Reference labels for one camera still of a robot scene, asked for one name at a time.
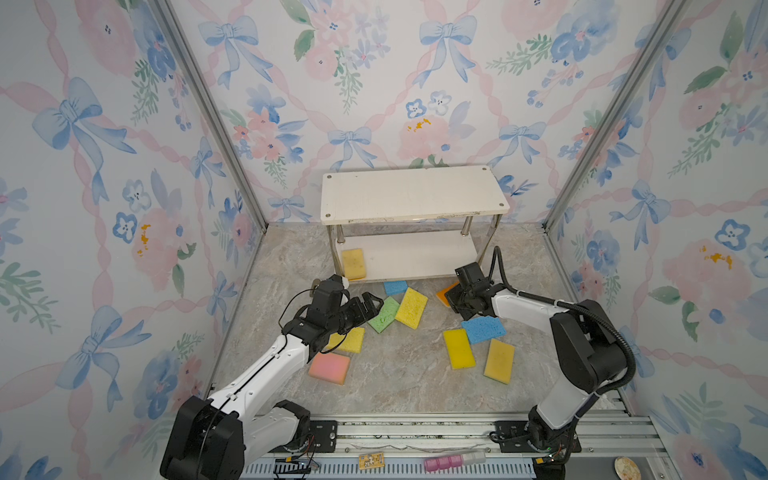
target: light yellow sponge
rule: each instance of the light yellow sponge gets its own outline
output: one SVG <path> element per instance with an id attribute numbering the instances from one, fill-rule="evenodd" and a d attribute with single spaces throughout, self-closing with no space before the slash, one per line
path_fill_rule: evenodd
<path id="1" fill-rule="evenodd" d="M 366 261 L 362 258 L 362 248 L 344 250 L 341 253 L 344 264 L 344 276 L 349 280 L 366 278 Z"/>
<path id="2" fill-rule="evenodd" d="M 512 378 L 512 359 L 515 348 L 497 339 L 491 339 L 491 349 L 488 351 L 488 361 L 485 363 L 483 375 L 509 385 Z"/>
<path id="3" fill-rule="evenodd" d="M 456 369 L 468 369 L 475 366 L 475 356 L 469 347 L 469 338 L 464 329 L 446 330 L 442 333 L 445 346 L 448 347 L 448 355 L 451 357 L 451 367 Z"/>
<path id="4" fill-rule="evenodd" d="M 426 306 L 427 297 L 409 287 L 406 290 L 406 295 L 402 298 L 402 302 L 400 302 L 395 320 L 415 330 L 422 320 L 422 313 L 424 313 Z"/>
<path id="5" fill-rule="evenodd" d="M 334 346 L 339 345 L 339 342 L 344 340 L 337 350 L 350 353 L 362 352 L 362 337 L 366 334 L 366 329 L 361 326 L 353 328 L 349 331 L 344 340 L 344 335 L 338 333 L 331 333 L 331 340 L 328 341 L 326 350 L 332 349 Z"/>

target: gray marble surface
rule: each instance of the gray marble surface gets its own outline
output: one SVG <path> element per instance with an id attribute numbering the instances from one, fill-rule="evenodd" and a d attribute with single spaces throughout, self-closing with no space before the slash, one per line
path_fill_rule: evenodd
<path id="1" fill-rule="evenodd" d="M 358 225 L 345 227 L 345 234 L 443 228 L 457 226 Z M 473 226 L 475 245 L 485 238 L 487 230 L 488 224 Z M 541 235 L 541 230 L 533 225 L 501 225 L 485 256 L 483 270 L 488 271 L 492 246 L 499 245 L 507 277 L 515 287 L 567 298 Z M 258 359 L 279 335 L 278 316 L 288 300 L 310 288 L 315 278 L 331 274 L 333 260 L 325 227 L 272 224 L 250 274 L 214 381 L 218 385 L 230 382 Z M 282 399 L 297 402 L 316 414 L 529 410 L 546 396 L 560 374 L 551 337 L 514 320 L 503 320 L 507 335 L 500 340 L 515 346 L 509 385 L 483 376 L 489 342 L 472 346 L 475 368 L 453 370 L 442 332 L 460 328 L 462 318 L 435 296 L 453 281 L 409 281 L 411 288 L 429 298 L 418 329 L 394 322 L 378 334 L 366 324 L 362 352 L 340 353 L 352 357 L 344 386 L 309 377 L 306 366 L 267 403 L 265 411 Z M 366 290 L 386 298 L 383 283 L 357 283 L 350 287 L 352 295 Z M 395 298 L 400 301 L 402 294 Z M 294 300 L 286 317 L 290 318 L 309 302 L 309 294 L 302 294 Z"/>

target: blue sponge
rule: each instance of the blue sponge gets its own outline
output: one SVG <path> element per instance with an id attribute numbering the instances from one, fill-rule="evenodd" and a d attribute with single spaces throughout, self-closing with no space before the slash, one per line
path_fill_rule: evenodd
<path id="1" fill-rule="evenodd" d="M 472 345 L 507 334 L 501 320 L 495 316 L 479 316 L 462 322 L 462 327 L 467 331 L 467 337 Z"/>
<path id="2" fill-rule="evenodd" d="M 408 289 L 408 283 L 405 280 L 398 282 L 384 282 L 384 290 L 389 296 L 397 295 L 398 293 L 405 293 Z"/>

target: wall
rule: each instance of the wall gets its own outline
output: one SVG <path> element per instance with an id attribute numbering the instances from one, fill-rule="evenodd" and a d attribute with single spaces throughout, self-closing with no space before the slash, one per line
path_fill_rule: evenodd
<path id="1" fill-rule="evenodd" d="M 0 478 L 153 478 L 257 229 L 144 3 L 3 2 L 0 59 Z"/>
<path id="2" fill-rule="evenodd" d="M 691 2 L 553 231 L 686 480 L 768 478 L 767 15 Z"/>
<path id="3" fill-rule="evenodd" d="M 299 222 L 323 173 L 465 164 L 543 220 L 663 5 L 172 3 L 268 221 Z"/>

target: white shelf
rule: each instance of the white shelf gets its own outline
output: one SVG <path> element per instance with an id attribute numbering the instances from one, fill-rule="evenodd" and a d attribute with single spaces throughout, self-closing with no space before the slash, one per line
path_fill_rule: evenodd
<path id="1" fill-rule="evenodd" d="M 369 170 L 323 175 L 324 225 L 506 214 L 489 167 Z"/>
<path id="2" fill-rule="evenodd" d="M 334 245 L 339 258 L 344 250 L 362 248 L 366 278 L 356 282 L 455 276 L 455 269 L 477 257 L 472 236 L 463 237 L 460 230 L 347 237 Z"/>

